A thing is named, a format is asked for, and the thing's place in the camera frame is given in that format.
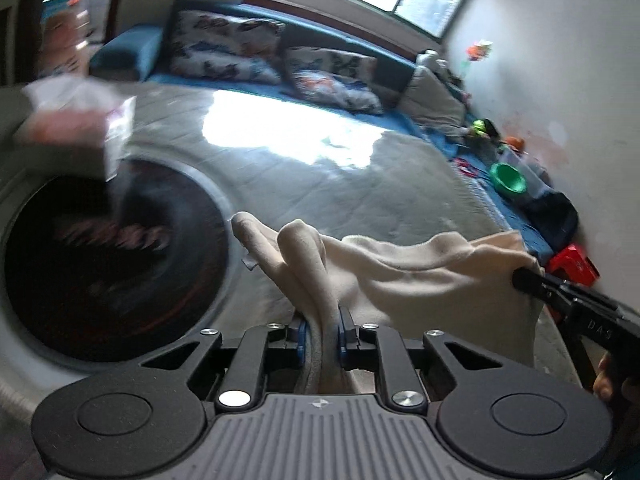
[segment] butterfly pattern pillow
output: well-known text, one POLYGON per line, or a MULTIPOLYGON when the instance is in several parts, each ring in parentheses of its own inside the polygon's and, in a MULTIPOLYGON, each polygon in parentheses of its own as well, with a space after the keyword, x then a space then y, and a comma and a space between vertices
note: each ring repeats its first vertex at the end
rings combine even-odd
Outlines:
POLYGON ((203 10, 181 10, 172 34, 175 48, 220 47, 227 54, 272 59, 284 23, 262 18, 238 18, 203 10))
POLYGON ((322 70, 370 84, 378 60, 375 57, 332 48, 292 46, 285 51, 284 63, 289 75, 301 70, 322 70))
POLYGON ((184 77, 206 77, 277 85, 280 74, 261 57, 241 57, 225 52, 190 52, 174 56, 171 72, 184 77))
POLYGON ((343 108, 350 112, 382 115, 380 99, 364 81, 322 70, 299 70, 292 81, 306 101, 343 108))
POLYGON ((170 70, 175 75, 279 84, 273 59, 284 24, 182 10, 172 34, 170 70))

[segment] metal screw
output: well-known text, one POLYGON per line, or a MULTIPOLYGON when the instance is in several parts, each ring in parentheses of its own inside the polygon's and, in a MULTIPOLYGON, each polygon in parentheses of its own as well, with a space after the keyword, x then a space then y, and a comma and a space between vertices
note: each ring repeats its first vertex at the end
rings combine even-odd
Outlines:
POLYGON ((231 408, 239 408, 251 402, 251 395, 242 390, 229 390, 218 396, 218 402, 231 408))
POLYGON ((406 408, 412 408, 419 406, 424 402, 424 395, 414 392, 413 390, 403 390, 394 394, 391 400, 398 406, 404 406, 406 408))

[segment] beige towel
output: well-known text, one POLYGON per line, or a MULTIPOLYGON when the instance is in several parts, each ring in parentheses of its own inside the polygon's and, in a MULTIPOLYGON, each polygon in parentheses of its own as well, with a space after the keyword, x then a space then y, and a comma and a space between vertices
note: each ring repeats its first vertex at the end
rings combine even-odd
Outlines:
POLYGON ((411 247, 364 236, 342 241, 295 220, 276 232, 249 213, 234 235, 301 312, 310 329, 305 392, 353 389, 337 360, 338 304, 356 324, 392 326, 405 338, 440 329, 526 365, 542 304, 511 286, 519 267, 540 270, 517 231, 473 242, 442 233, 411 247))

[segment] person's hand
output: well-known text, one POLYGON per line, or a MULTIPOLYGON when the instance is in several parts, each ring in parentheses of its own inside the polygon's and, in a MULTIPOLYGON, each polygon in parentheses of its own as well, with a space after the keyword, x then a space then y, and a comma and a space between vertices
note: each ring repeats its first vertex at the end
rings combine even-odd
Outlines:
POLYGON ((606 353, 598 365, 593 393, 608 405, 613 419, 614 433, 603 457, 607 466, 613 466, 640 445, 640 378, 626 378, 621 384, 616 363, 606 353))

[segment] green bowl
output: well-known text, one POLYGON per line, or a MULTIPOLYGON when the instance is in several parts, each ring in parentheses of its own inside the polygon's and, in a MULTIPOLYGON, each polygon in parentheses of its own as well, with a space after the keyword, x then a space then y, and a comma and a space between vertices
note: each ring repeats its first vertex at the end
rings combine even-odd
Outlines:
POLYGON ((517 198, 527 192, 527 181, 513 166, 497 162, 489 169, 489 178, 496 191, 508 198, 517 198))

